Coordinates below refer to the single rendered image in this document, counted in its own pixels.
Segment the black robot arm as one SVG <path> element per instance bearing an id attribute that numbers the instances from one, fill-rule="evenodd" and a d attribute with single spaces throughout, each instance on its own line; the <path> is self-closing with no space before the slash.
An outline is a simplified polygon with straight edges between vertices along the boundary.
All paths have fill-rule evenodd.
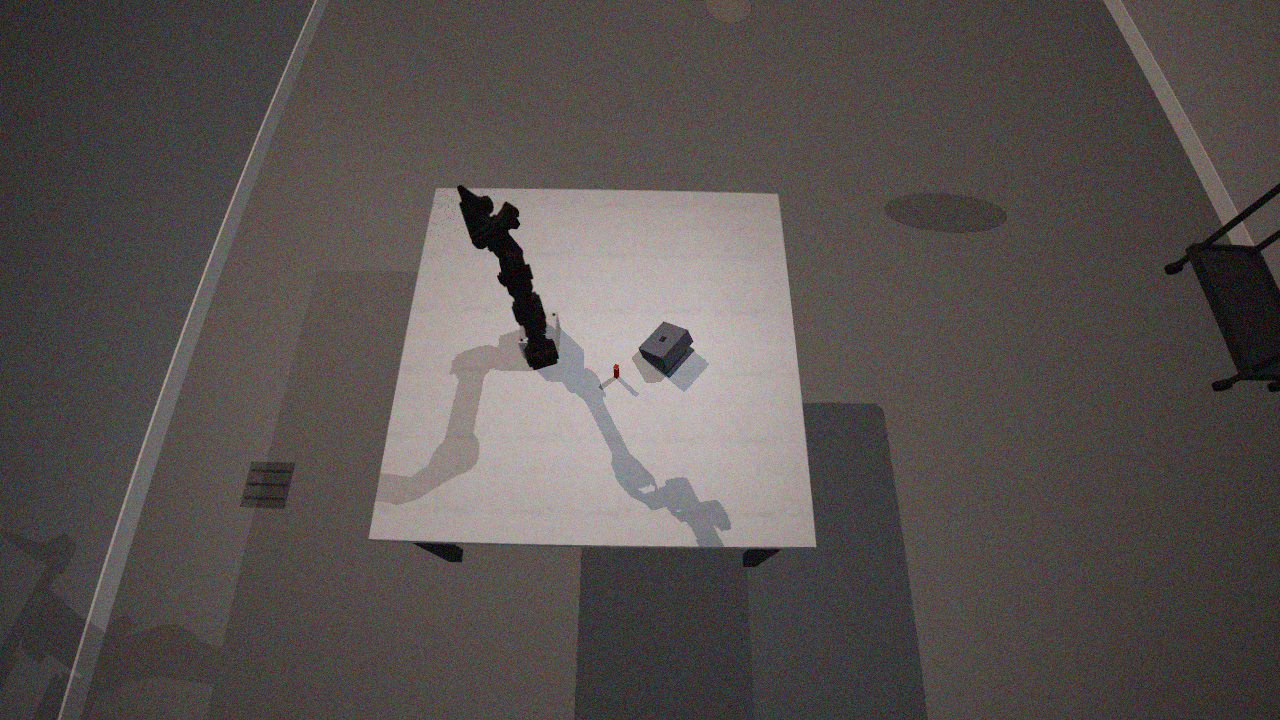
<path id="1" fill-rule="evenodd" d="M 504 202 L 497 215 L 499 233 L 508 238 L 508 229 L 518 229 L 518 209 Z M 559 359 L 556 343 L 547 340 L 547 316 L 541 306 L 539 293 L 532 291 L 532 270 L 530 264 L 525 265 L 524 250 L 512 238 L 509 245 L 500 252 L 494 252 L 499 259 L 500 273 L 497 275 L 500 284 L 507 286 L 509 295 L 515 299 L 513 313 L 518 325 L 524 325 L 527 346 L 524 348 L 529 368 L 532 370 L 557 364 Z M 544 333 L 545 332 L 545 333 Z M 526 336 L 527 334 L 527 336 Z"/>

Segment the dark grey sloped panel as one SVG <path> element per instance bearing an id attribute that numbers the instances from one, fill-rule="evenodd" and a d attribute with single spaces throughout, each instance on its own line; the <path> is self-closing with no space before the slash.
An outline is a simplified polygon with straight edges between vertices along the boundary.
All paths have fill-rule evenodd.
<path id="1" fill-rule="evenodd" d="M 692 354 L 691 334 L 687 329 L 663 322 L 639 347 L 643 357 L 671 377 Z"/>

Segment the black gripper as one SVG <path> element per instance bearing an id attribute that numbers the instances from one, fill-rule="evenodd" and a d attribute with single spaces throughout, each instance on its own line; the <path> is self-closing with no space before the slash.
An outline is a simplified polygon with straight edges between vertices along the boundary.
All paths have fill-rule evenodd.
<path id="1" fill-rule="evenodd" d="M 466 190 L 462 184 L 457 187 L 460 197 L 460 208 L 462 210 L 462 217 L 465 218 L 465 224 L 467 227 L 470 238 L 476 249 L 488 249 L 489 252 L 500 252 L 506 249 L 512 237 L 507 231 L 507 237 L 499 233 L 497 225 L 497 214 L 490 217 L 494 211 L 494 205 L 489 196 L 476 196 L 475 193 Z"/>

